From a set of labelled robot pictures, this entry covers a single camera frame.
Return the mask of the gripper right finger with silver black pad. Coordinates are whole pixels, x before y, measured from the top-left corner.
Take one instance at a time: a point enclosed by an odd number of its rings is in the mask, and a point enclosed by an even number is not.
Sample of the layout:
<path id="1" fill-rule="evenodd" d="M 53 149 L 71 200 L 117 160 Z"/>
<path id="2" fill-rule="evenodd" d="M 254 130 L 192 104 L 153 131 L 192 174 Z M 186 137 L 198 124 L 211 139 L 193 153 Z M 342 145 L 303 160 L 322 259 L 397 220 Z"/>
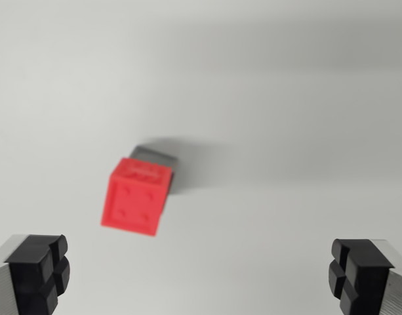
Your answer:
<path id="1" fill-rule="evenodd" d="M 335 239 L 329 287 L 346 315 L 402 314 L 402 256 L 386 240 Z"/>

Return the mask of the gripper left finger with silver black pad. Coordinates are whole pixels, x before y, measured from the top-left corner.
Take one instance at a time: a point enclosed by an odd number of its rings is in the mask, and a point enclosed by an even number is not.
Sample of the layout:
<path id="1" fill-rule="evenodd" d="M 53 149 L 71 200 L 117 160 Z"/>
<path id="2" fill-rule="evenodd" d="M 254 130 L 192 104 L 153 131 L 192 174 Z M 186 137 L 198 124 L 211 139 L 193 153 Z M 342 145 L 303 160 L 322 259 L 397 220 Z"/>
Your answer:
<path id="1" fill-rule="evenodd" d="M 53 314 L 70 280 L 64 235 L 15 234 L 0 247 L 0 315 Z"/>

